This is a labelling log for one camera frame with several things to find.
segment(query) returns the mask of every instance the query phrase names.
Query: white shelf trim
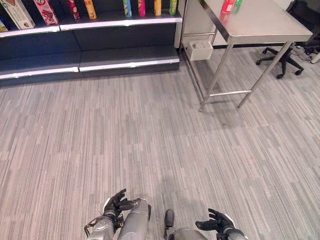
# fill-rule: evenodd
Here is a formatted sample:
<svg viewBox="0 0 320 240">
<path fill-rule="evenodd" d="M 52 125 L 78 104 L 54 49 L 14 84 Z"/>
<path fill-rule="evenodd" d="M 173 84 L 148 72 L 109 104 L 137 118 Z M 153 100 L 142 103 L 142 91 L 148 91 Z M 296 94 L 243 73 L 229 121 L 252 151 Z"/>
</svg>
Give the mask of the white shelf trim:
<svg viewBox="0 0 320 240">
<path fill-rule="evenodd" d="M 65 67 L 65 68 L 56 68 L 56 69 L 38 70 L 38 71 L 25 71 L 25 72 L 17 72 L 17 73 L 0 75 L 0 80 L 17 79 L 17 78 L 21 78 L 21 77 L 29 77 L 29 76 L 42 75 L 42 74 L 77 73 L 77 72 L 79 72 L 79 69 L 76 66 Z"/>
<path fill-rule="evenodd" d="M 85 23 L 72 23 L 60 25 L 61 31 L 69 31 L 76 29 L 90 29 L 102 27 L 128 27 L 133 25 L 150 25 L 150 24 L 171 24 L 182 23 L 181 17 L 159 17 L 159 18 L 145 18 L 145 19 L 126 19 L 118 21 L 96 21 Z"/>
<path fill-rule="evenodd" d="M 142 66 L 160 65 L 160 64 L 173 64 L 179 63 L 179 58 L 175 59 L 164 59 L 164 60 L 153 60 L 153 61 L 138 61 L 138 62 L 126 62 L 108 65 L 96 65 L 96 66 L 82 66 L 79 67 L 80 72 L 89 72 L 96 70 L 107 70 L 107 69 L 123 69 L 123 68 L 135 68 Z"/>
<path fill-rule="evenodd" d="M 54 32 L 60 32 L 59 26 L 47 26 L 47 27 L 28 28 L 28 29 L 22 29 L 22 30 L 14 30 L 14 31 L 5 31 L 0 33 L 0 38 L 29 35 L 29 34 L 54 33 Z"/>
</svg>

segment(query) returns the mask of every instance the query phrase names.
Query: metal table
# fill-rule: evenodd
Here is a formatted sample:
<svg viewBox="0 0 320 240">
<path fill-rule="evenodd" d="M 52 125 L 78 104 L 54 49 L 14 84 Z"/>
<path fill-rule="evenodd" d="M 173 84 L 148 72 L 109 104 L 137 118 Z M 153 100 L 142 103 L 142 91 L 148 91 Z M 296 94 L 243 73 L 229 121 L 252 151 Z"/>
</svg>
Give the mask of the metal table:
<svg viewBox="0 0 320 240">
<path fill-rule="evenodd" d="M 285 10 L 281 9 L 272 0 L 243 0 L 241 5 L 234 5 L 233 11 L 229 14 L 222 11 L 224 0 L 186 0 L 183 17 L 187 16 L 189 1 L 198 1 L 203 10 L 216 26 L 214 32 L 208 33 L 188 33 L 185 34 L 185 20 L 182 23 L 182 33 L 180 40 L 180 51 L 184 48 L 184 55 L 195 77 L 197 86 L 203 97 L 199 111 L 203 111 L 209 97 L 246 94 L 239 103 L 240 108 L 258 85 L 264 80 L 270 70 L 276 65 L 282 55 L 293 42 L 306 42 L 311 36 L 307 28 L 293 18 Z M 202 93 L 198 77 L 195 74 L 192 63 L 188 57 L 186 47 L 183 44 L 185 37 L 212 35 L 213 44 L 217 32 L 220 32 L 227 43 L 226 50 L 215 71 L 213 79 L 205 94 Z M 213 93 L 219 74 L 226 63 L 227 56 L 236 44 L 263 44 L 263 43 L 285 43 L 272 63 L 266 68 L 263 74 L 255 82 L 250 90 L 239 90 L 230 92 Z"/>
</svg>

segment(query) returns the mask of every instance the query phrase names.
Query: red bottle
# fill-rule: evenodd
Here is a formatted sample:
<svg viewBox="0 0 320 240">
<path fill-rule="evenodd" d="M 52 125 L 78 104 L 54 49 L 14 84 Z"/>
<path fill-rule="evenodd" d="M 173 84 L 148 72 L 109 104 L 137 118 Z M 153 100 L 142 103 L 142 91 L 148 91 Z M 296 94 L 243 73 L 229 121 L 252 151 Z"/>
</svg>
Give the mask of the red bottle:
<svg viewBox="0 0 320 240">
<path fill-rule="evenodd" d="M 234 8 L 236 0 L 224 0 L 224 3 L 221 8 L 221 12 L 224 14 L 229 14 L 232 12 Z"/>
</svg>

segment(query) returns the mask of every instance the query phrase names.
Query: office chair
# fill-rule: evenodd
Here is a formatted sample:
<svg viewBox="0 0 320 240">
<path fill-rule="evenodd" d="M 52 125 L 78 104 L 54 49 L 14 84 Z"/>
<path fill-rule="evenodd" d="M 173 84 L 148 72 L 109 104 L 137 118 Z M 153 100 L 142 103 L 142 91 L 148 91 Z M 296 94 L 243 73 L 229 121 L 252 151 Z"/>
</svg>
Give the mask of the office chair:
<svg viewBox="0 0 320 240">
<path fill-rule="evenodd" d="M 303 24 L 307 29 L 309 29 L 313 35 L 307 42 L 295 42 L 293 43 L 284 55 L 280 58 L 279 62 L 282 65 L 282 74 L 276 76 L 277 79 L 282 79 L 286 74 L 287 63 L 295 66 L 298 70 L 295 72 L 295 75 L 300 75 L 304 68 L 291 58 L 291 51 L 294 46 L 314 46 L 315 39 L 320 33 L 320 0 L 295 0 L 292 1 L 289 7 L 286 10 L 290 15 L 297 19 L 301 24 Z M 278 51 L 267 47 L 263 50 L 263 54 L 266 54 L 267 51 L 276 55 Z M 275 56 L 264 57 L 256 61 L 256 65 L 260 65 L 262 61 L 271 61 Z"/>
</svg>

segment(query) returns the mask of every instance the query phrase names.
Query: colorful can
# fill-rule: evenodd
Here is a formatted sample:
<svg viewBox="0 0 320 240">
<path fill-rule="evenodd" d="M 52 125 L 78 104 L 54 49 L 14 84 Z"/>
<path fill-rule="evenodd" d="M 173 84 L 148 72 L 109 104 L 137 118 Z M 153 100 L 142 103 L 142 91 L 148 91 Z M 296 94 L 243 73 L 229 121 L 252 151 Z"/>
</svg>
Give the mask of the colorful can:
<svg viewBox="0 0 320 240">
<path fill-rule="evenodd" d="M 140 17 L 146 16 L 146 3 L 145 0 L 138 0 L 138 11 Z"/>
<path fill-rule="evenodd" d="M 95 6 L 94 6 L 94 3 L 92 2 L 92 0 L 84 0 L 84 4 L 85 4 L 86 10 L 88 12 L 89 18 L 96 19 L 97 18 L 96 10 L 95 10 Z"/>
<path fill-rule="evenodd" d="M 161 16 L 161 0 L 154 0 L 154 15 Z"/>
<path fill-rule="evenodd" d="M 170 15 L 175 15 L 177 11 L 177 0 L 170 0 Z"/>
<path fill-rule="evenodd" d="M 80 15 L 77 9 L 77 5 L 74 0 L 66 0 L 68 3 L 68 7 L 70 9 L 70 13 L 75 20 L 80 19 Z"/>
<path fill-rule="evenodd" d="M 131 12 L 131 2 L 130 0 L 123 0 L 123 8 L 124 8 L 124 14 L 127 18 L 132 17 L 132 12 Z"/>
</svg>

